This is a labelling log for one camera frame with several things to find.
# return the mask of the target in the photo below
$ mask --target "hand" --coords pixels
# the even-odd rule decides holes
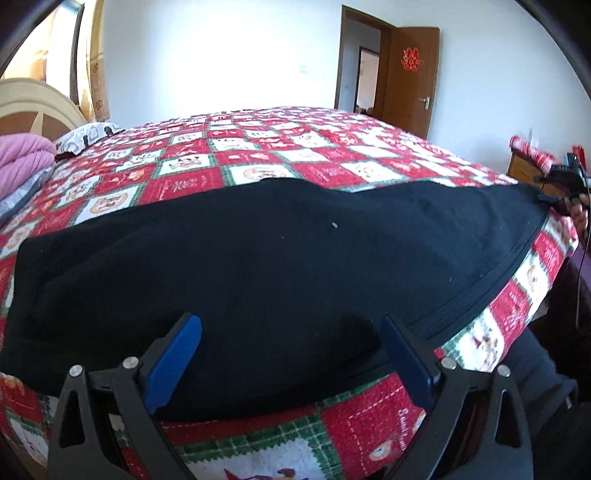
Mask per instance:
[[[579,197],[582,204],[589,205],[589,197],[584,194],[581,194]],[[579,241],[582,242],[585,238],[585,231],[587,230],[587,223],[589,221],[587,210],[583,208],[583,205],[573,205],[568,198],[564,199],[564,203],[570,212],[570,217],[574,221],[574,226],[579,234]]]

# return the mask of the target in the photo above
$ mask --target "black device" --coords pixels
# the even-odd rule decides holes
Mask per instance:
[[[580,195],[582,193],[589,194],[589,179],[580,164],[579,158],[575,154],[568,153],[567,158],[569,161],[568,165],[552,165],[546,175],[537,176],[534,178],[534,182],[561,187],[566,190],[566,197],[574,205],[579,205],[581,203]],[[559,214],[569,216],[564,198],[559,199],[541,194],[538,196],[538,199],[541,202],[552,205]]]
[[[193,474],[151,414],[170,399],[201,339],[198,317],[185,314],[140,359],[86,372],[70,369],[49,447],[50,480],[132,480],[109,422],[121,414],[150,480]],[[400,322],[386,316],[382,344],[413,403],[427,416],[384,480],[532,480],[530,434],[511,372],[473,372],[439,360]]]

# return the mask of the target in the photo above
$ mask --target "person's leg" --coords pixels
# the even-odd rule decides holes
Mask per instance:
[[[532,438],[576,390],[574,380],[556,373],[556,366],[534,334],[526,329],[502,361],[511,369],[523,401]]]
[[[548,352],[529,329],[511,345],[502,363],[511,369],[525,406],[535,480],[591,478],[591,404],[577,403],[576,382],[556,373]]]

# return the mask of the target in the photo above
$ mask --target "bed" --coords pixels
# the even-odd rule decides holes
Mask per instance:
[[[61,162],[0,231],[0,345],[17,251],[27,237],[267,177],[302,178],[348,192],[406,181],[449,187],[516,182],[376,119],[326,108],[219,112],[127,129]],[[498,297],[436,354],[465,368],[493,370],[576,246],[571,222],[552,214]],[[56,404],[2,375],[0,430],[42,467]],[[201,479],[361,479],[400,457],[423,418],[394,374],[296,410],[163,428]],[[143,478],[124,425],[116,416],[111,420],[130,471]]]

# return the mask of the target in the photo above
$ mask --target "wooden door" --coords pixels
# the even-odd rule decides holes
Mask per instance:
[[[438,66],[438,28],[394,28],[381,120],[427,138]]]

